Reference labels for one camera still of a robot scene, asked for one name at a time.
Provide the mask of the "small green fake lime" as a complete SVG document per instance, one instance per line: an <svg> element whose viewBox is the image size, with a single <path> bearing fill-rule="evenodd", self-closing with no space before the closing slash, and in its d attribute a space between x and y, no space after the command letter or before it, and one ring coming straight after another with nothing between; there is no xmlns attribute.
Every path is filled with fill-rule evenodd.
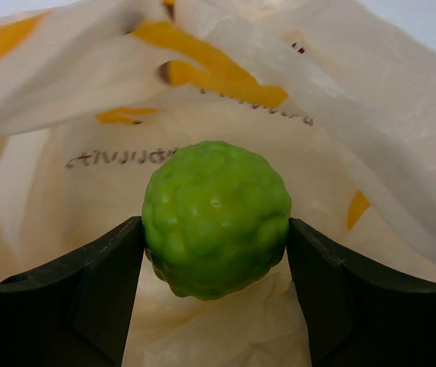
<svg viewBox="0 0 436 367"><path fill-rule="evenodd" d="M291 197L261 155L224 141L178 149L151 176L145 254L178 297L216 300L283 258Z"/></svg>

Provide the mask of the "translucent orange plastic bag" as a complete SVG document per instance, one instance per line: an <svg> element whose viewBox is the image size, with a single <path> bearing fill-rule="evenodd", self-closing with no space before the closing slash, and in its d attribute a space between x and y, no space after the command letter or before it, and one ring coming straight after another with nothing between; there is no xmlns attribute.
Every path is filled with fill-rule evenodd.
<svg viewBox="0 0 436 367"><path fill-rule="evenodd" d="M436 283L436 53L358 1L79 1L0 18L0 282L142 223L152 174L224 141L299 219ZM145 254L120 366L314 366L288 262L216 300Z"/></svg>

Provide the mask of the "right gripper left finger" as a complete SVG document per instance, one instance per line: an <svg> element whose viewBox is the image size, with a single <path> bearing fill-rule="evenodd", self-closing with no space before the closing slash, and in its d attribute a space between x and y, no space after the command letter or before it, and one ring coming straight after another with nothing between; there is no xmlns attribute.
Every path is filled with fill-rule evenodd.
<svg viewBox="0 0 436 367"><path fill-rule="evenodd" d="M0 366L120 366L142 256L134 216L0 282Z"/></svg>

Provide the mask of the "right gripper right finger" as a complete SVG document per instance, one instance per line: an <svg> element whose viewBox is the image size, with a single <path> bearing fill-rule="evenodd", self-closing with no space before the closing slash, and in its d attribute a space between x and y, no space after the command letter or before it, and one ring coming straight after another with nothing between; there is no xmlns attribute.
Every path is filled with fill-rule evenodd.
<svg viewBox="0 0 436 367"><path fill-rule="evenodd" d="M288 262L314 366L436 366L436 283L290 219Z"/></svg>

